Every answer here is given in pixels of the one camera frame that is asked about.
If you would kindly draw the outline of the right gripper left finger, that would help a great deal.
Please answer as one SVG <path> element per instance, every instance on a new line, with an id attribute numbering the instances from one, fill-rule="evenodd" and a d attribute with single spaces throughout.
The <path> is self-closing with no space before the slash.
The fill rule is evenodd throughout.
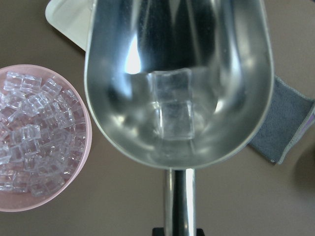
<path id="1" fill-rule="evenodd" d="M 152 236 L 164 236 L 164 228 L 153 228 Z"/>

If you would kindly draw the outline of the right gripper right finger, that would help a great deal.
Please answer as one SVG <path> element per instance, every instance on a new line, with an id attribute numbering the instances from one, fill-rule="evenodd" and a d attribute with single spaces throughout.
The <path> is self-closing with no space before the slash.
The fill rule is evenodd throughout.
<path id="1" fill-rule="evenodd" d="M 204 236 L 204 231 L 201 228 L 196 229 L 196 236 Z"/>

